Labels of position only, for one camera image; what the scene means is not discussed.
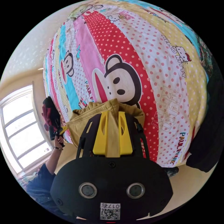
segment black cloth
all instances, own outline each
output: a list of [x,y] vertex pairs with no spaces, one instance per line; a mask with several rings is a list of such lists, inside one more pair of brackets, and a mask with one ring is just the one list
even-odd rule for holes
[[66,221],[76,223],[76,219],[64,214],[59,210],[50,195],[50,189],[55,176],[55,174],[52,175],[48,171],[46,164],[43,164],[38,172],[38,175],[32,181],[28,182],[26,191],[30,196],[35,198],[37,203],[39,203],[49,212]]
[[213,56],[212,67],[212,75],[207,84],[207,114],[191,143],[191,155],[186,161],[187,166],[204,172],[215,166],[224,147],[224,81]]

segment window frame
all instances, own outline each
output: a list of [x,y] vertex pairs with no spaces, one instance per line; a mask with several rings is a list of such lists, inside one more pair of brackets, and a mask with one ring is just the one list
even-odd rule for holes
[[[10,102],[22,97],[22,96],[25,96],[27,94],[31,94],[31,100],[32,100],[32,105],[33,105],[33,108],[27,112],[24,112],[22,113],[21,115],[17,116],[16,118],[10,120],[8,123],[5,124],[4,122],[4,115],[3,115],[3,108],[4,106],[6,106],[7,104],[9,104]],[[35,119],[36,121],[35,122],[32,122],[31,124],[29,125],[26,125],[25,127],[21,128],[20,130],[16,131],[14,134],[12,134],[11,136],[8,136],[7,135],[7,132],[6,132],[6,127],[9,126],[10,124],[12,124],[14,121],[20,119],[21,117],[29,114],[29,113],[34,113],[34,116],[35,116]],[[48,138],[46,137],[45,133],[44,133],[44,130],[40,124],[40,121],[39,121],[39,117],[37,115],[37,112],[36,112],[36,109],[35,109],[35,102],[34,102],[34,96],[33,96],[33,84],[32,85],[29,85],[27,87],[24,87],[20,90],[17,90],[11,94],[9,94],[7,97],[5,97],[1,102],[0,102],[0,121],[1,121],[1,126],[2,126],[2,129],[3,129],[3,133],[4,133],[4,138],[7,142],[7,145],[9,147],[9,150],[10,152],[12,153],[14,159],[16,160],[16,162],[18,163],[19,167],[22,169],[19,173],[17,173],[15,170],[15,173],[17,174],[17,176],[20,176],[22,173],[27,173],[29,172],[30,169],[34,168],[35,166],[37,166],[39,163],[43,162],[44,160],[46,160],[50,154],[52,153],[52,145],[51,143],[49,142]],[[15,136],[16,134],[20,133],[21,131],[25,130],[26,128],[30,127],[31,125],[34,125],[34,124],[38,124],[38,127],[39,127],[39,130],[41,131],[42,135],[43,135],[43,138],[44,140],[41,141],[40,143],[34,145],[33,147],[31,147],[30,149],[28,149],[27,151],[25,151],[24,153],[22,153],[20,156],[16,156],[10,143],[9,143],[9,140],[10,138],[12,138],[13,136]],[[30,165],[28,165],[27,167],[23,168],[23,166],[20,164],[19,162],[19,159],[21,159],[23,156],[25,156],[26,154],[28,154],[29,152],[31,152],[32,150],[34,150],[35,148],[37,148],[38,146],[44,144],[44,143],[47,143],[49,145],[49,147],[51,148],[51,150],[46,153],[44,156],[42,156],[41,158],[35,160],[34,162],[32,162]]]

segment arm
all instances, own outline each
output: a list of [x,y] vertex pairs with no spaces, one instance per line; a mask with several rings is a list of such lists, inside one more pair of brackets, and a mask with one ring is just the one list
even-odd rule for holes
[[[55,137],[54,145],[55,147],[60,148],[61,144],[64,140],[62,137]],[[44,189],[50,191],[51,185],[53,183],[55,177],[55,169],[58,164],[58,160],[60,158],[61,151],[59,149],[54,149],[48,161],[42,165],[40,168],[38,175],[32,180],[29,181],[27,185],[27,193],[32,194],[35,190]]]
[[[64,143],[64,139],[62,137],[59,137],[59,138],[55,137],[54,146],[61,148],[61,143]],[[53,175],[56,170],[60,155],[61,155],[61,151],[59,149],[54,148],[50,158],[46,162],[46,167],[51,175]]]

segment ceiling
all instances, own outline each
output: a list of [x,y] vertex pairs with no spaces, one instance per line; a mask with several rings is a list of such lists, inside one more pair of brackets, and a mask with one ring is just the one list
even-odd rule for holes
[[4,69],[0,87],[12,78],[25,76],[29,71],[38,71],[43,67],[44,55],[54,34],[73,9],[84,2],[90,1],[75,3],[51,14],[22,39]]

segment hand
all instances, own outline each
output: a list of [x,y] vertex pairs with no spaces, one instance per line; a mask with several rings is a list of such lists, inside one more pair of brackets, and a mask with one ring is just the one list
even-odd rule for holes
[[58,148],[61,148],[61,143],[64,144],[64,139],[60,136],[60,137],[57,137],[55,136],[55,139],[54,139],[54,147],[58,147]]

